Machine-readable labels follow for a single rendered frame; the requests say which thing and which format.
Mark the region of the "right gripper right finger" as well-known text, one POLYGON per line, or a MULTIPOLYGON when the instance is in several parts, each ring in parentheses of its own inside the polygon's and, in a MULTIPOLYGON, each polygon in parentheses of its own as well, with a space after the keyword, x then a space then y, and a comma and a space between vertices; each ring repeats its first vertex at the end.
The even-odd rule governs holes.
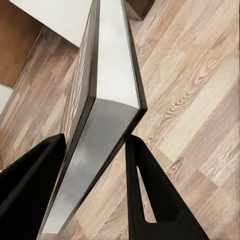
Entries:
POLYGON ((129 240, 210 240, 144 141, 125 142, 129 240), (145 220, 137 167, 156 223, 145 220))

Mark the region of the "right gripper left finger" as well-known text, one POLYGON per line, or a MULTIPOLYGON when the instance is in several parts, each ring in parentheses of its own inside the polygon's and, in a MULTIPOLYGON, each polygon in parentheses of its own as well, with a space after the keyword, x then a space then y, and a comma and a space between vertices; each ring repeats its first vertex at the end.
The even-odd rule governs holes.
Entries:
POLYGON ((66 151, 48 137, 0 171, 0 240, 36 240, 66 151))

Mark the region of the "hardback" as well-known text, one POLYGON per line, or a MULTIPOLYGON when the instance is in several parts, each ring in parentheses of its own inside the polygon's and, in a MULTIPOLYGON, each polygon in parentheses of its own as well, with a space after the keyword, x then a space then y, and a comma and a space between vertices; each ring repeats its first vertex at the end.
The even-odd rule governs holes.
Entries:
POLYGON ((38 236, 60 236, 148 111, 126 0, 92 0, 58 134, 64 159, 38 236))

